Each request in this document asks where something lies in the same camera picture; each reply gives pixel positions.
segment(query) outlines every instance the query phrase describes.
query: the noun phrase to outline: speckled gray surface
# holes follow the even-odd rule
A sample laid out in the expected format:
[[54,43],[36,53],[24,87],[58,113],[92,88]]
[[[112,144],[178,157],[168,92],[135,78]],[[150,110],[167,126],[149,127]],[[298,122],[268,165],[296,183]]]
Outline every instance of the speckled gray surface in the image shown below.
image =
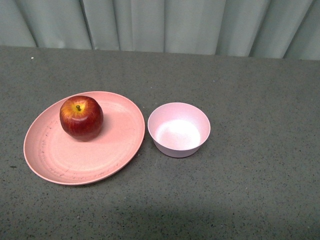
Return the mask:
[[[0,47],[0,239],[320,239],[320,61]],[[43,180],[23,153],[53,103],[123,95],[145,122],[185,102],[211,122],[192,156],[148,133],[115,175]]]

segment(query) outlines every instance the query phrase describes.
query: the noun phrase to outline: bowl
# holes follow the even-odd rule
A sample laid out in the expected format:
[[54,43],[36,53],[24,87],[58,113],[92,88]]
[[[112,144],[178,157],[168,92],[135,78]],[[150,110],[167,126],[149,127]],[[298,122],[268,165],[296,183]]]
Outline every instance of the bowl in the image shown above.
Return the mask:
[[183,102],[159,106],[151,113],[147,126],[155,146],[174,158],[194,154],[211,130],[207,116],[199,108]]

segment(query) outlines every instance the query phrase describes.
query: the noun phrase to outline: plastic bowl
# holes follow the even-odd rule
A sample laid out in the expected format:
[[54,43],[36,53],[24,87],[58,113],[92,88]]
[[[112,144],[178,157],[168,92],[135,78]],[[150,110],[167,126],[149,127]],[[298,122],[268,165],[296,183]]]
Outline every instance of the plastic bowl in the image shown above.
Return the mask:
[[182,102],[159,106],[148,119],[156,147],[174,158],[194,154],[210,135],[210,122],[197,107]]

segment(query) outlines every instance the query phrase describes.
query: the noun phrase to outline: gray curtain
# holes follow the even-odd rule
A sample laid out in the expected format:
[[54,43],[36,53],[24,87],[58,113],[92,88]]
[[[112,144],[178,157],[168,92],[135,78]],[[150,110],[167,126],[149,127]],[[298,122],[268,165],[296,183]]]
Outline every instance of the gray curtain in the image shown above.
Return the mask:
[[0,45],[320,60],[320,0],[0,0]]

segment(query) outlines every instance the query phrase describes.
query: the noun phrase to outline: bowl rim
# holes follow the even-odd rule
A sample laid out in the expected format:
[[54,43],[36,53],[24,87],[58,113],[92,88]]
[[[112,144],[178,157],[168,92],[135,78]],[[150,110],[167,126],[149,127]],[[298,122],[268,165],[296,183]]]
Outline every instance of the bowl rim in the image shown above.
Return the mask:
[[[176,105],[176,104],[188,105],[188,106],[190,106],[190,107],[192,107],[192,108],[197,109],[198,111],[201,112],[201,114],[204,116],[204,118],[205,118],[206,121],[207,121],[207,125],[208,125],[208,127],[209,127],[208,133],[207,133],[207,135],[203,138],[203,140],[200,141],[200,143],[199,143],[197,146],[195,146],[195,147],[187,148],[187,149],[175,149],[175,148],[170,148],[170,147],[164,146],[164,145],[162,145],[160,142],[158,142],[158,141],[155,139],[155,137],[153,136],[153,134],[152,134],[151,131],[150,131],[150,119],[151,119],[152,115],[153,115],[156,111],[158,111],[160,108],[163,108],[163,107],[165,107],[165,106],[167,106],[167,105]],[[190,150],[199,148],[202,144],[204,144],[204,143],[208,140],[208,138],[209,138],[209,136],[210,136],[210,133],[211,133],[211,124],[210,124],[210,121],[209,121],[208,116],[207,116],[200,108],[198,108],[198,107],[196,107],[196,106],[194,106],[194,105],[192,105],[192,104],[185,103],[185,102],[179,102],[179,101],[168,102],[168,103],[162,104],[162,105],[158,106],[156,109],[154,109],[154,110],[152,111],[152,113],[150,114],[149,118],[148,118],[147,128],[148,128],[148,132],[149,132],[149,134],[150,134],[150,136],[151,136],[151,138],[152,138],[153,141],[157,142],[157,143],[158,143],[159,145],[161,145],[163,148],[166,148],[166,149],[169,149],[169,150],[174,150],[174,151],[179,151],[179,152],[190,151]]]

